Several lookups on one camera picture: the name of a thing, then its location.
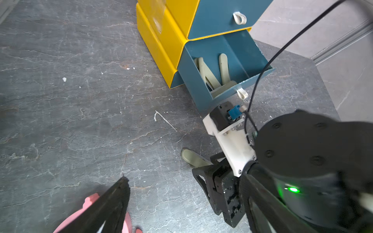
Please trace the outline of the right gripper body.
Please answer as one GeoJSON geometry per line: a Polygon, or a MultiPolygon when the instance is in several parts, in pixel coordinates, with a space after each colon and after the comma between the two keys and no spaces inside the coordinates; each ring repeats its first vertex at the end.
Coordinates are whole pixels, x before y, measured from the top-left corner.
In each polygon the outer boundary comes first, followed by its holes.
{"type": "Polygon", "coordinates": [[[235,228],[245,215],[239,196],[239,178],[223,152],[210,158],[211,165],[192,170],[193,177],[203,189],[214,213],[223,214],[224,221],[235,228]]]}

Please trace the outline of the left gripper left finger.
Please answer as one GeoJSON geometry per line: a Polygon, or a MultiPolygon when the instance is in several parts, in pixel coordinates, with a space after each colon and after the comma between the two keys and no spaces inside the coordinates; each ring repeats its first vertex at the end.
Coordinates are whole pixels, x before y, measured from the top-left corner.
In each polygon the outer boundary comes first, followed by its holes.
{"type": "Polygon", "coordinates": [[[121,233],[130,199],[129,180],[122,176],[60,233],[121,233]]]}

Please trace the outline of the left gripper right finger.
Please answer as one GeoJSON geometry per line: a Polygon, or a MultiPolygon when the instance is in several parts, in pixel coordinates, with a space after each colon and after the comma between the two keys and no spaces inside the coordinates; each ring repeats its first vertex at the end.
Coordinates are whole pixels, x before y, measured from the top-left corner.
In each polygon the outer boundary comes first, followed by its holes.
{"type": "Polygon", "coordinates": [[[256,204],[274,230],[278,233],[315,233],[316,231],[301,221],[282,204],[268,189],[252,175],[240,178],[240,194],[253,233],[264,233],[254,218],[252,205],[256,204]]]}

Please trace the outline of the olive knife long diagonal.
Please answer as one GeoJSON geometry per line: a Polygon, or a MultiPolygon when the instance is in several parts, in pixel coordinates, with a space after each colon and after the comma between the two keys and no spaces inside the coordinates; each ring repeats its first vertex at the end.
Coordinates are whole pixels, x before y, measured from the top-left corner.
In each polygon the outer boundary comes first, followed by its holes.
{"type": "Polygon", "coordinates": [[[215,89],[221,87],[220,82],[217,80],[217,78],[215,77],[213,72],[210,70],[210,68],[204,62],[203,57],[196,58],[195,61],[196,61],[196,64],[198,66],[198,70],[200,72],[201,78],[207,84],[207,86],[211,90],[215,90],[215,89]]]}

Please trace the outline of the teal drawer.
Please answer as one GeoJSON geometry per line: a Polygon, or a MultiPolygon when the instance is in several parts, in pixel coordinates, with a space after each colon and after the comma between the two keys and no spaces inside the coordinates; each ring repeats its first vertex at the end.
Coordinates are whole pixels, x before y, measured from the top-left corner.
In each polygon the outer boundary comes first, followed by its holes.
{"type": "Polygon", "coordinates": [[[197,109],[211,110],[272,72],[247,30],[189,41],[178,65],[197,109]]]}
{"type": "Polygon", "coordinates": [[[271,3],[271,0],[200,1],[188,39],[251,27],[271,3]]]}

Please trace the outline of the teal top drawer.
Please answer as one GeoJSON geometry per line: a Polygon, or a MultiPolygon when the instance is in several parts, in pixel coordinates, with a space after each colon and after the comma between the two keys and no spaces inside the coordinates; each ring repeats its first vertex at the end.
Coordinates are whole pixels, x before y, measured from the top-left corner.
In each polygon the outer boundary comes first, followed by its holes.
{"type": "Polygon", "coordinates": [[[251,27],[271,3],[271,0],[200,1],[188,39],[251,27]]]}

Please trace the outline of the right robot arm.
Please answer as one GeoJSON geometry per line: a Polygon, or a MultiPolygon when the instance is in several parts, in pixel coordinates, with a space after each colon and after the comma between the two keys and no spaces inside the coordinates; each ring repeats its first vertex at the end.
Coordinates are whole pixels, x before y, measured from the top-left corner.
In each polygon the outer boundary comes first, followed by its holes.
{"type": "Polygon", "coordinates": [[[373,125],[301,109],[256,129],[250,106],[216,107],[204,119],[222,152],[198,156],[192,174],[217,215],[253,233],[370,233],[373,125]]]}

